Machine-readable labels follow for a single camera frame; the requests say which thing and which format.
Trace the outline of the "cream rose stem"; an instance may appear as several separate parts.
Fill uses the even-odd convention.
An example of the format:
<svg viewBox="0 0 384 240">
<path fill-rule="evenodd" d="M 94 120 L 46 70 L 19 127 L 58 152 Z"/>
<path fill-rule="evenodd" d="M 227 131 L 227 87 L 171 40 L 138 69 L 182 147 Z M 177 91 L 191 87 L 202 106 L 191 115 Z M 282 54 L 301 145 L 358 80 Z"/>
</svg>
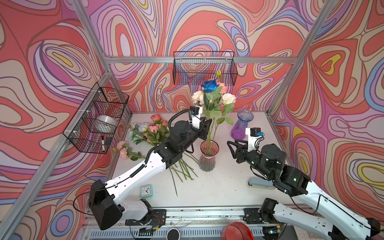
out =
<svg viewBox="0 0 384 240">
<path fill-rule="evenodd" d="M 192 103 L 194 106 L 205 107 L 204 102 L 205 93 L 203 91 L 197 91 L 192 95 Z"/>
</svg>

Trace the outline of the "white rose stem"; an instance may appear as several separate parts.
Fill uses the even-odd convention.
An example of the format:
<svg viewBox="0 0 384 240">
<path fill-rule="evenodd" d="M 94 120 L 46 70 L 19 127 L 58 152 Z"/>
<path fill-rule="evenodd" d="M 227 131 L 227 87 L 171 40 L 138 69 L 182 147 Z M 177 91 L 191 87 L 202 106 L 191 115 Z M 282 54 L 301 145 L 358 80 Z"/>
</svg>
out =
<svg viewBox="0 0 384 240">
<path fill-rule="evenodd" d="M 235 108 L 237 97 L 233 94 L 226 93 L 221 94 L 217 107 L 220 109 L 220 113 L 217 117 L 214 117 L 214 128 L 213 135 L 211 140 L 214 141 L 217 135 L 217 130 L 219 125 L 223 123 L 228 123 L 230 125 L 234 124 L 234 120 L 228 117 L 228 114 L 231 113 Z"/>
</svg>

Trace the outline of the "blue rose stem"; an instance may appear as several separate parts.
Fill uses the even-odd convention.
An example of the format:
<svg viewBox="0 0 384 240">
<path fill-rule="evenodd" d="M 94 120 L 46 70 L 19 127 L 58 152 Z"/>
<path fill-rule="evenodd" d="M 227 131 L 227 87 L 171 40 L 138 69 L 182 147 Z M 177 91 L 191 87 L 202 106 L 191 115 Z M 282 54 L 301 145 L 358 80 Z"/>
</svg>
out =
<svg viewBox="0 0 384 240">
<path fill-rule="evenodd" d="M 214 153 L 214 129 L 217 127 L 218 120 L 222 116 L 222 88 L 216 79 L 209 80 L 202 85 L 201 104 L 203 106 L 203 114 L 207 120 L 212 120 L 206 147 L 206 153 L 210 155 Z"/>
</svg>

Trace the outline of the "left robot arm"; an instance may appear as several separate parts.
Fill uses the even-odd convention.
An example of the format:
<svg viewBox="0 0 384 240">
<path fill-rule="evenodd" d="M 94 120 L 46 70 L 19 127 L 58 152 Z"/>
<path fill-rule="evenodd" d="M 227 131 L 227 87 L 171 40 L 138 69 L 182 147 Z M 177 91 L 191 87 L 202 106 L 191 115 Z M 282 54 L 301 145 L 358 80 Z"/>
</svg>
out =
<svg viewBox="0 0 384 240">
<path fill-rule="evenodd" d="M 168 169 L 182 158 L 197 139 L 206 140 L 212 120 L 202 119 L 196 129 L 188 121 L 170 127 L 170 136 L 152 148 L 137 166 L 105 183 L 98 180 L 91 186 L 88 206 L 100 230 L 107 230 L 120 220 L 133 220 L 143 225 L 154 217 L 147 200 L 128 201 L 127 196 L 142 183 Z"/>
</svg>

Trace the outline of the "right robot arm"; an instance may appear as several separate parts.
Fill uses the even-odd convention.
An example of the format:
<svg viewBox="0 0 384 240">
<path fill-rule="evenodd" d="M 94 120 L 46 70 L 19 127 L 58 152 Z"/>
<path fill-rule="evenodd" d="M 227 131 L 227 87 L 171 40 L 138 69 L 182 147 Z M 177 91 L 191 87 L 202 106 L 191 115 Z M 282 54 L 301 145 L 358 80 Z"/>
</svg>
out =
<svg viewBox="0 0 384 240">
<path fill-rule="evenodd" d="M 324 192 L 308 175 L 287 165 L 286 153 L 275 144 L 265 145 L 261 151 L 250 151 L 243 140 L 228 141 L 227 145 L 237 163 L 248 163 L 256 176 L 272 182 L 291 200 L 314 209 L 309 213 L 266 198 L 256 213 L 256 223 L 286 223 L 324 240 L 371 240 L 383 232 L 379 220 L 359 216 Z"/>
</svg>

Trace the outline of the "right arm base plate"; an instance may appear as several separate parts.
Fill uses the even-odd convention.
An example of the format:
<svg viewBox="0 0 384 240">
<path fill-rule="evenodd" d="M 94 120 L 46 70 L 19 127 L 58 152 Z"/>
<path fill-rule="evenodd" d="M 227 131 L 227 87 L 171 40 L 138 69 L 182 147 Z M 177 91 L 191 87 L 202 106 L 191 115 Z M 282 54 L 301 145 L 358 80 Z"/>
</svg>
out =
<svg viewBox="0 0 384 240">
<path fill-rule="evenodd" d="M 247 224 L 282 224 L 271 211 L 262 211 L 260 208 L 244 208 L 243 220 Z"/>
</svg>

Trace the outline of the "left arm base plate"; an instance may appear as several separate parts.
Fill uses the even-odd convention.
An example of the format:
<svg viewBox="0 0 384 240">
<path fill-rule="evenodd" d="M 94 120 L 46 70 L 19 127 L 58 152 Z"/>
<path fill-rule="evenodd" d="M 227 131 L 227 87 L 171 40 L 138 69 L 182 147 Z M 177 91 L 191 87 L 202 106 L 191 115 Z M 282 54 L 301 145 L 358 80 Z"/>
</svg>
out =
<svg viewBox="0 0 384 240">
<path fill-rule="evenodd" d="M 155 209 L 149 211 L 142 220 L 126 220 L 126 226 L 161 227 L 166 223 L 167 210 Z"/>
</svg>

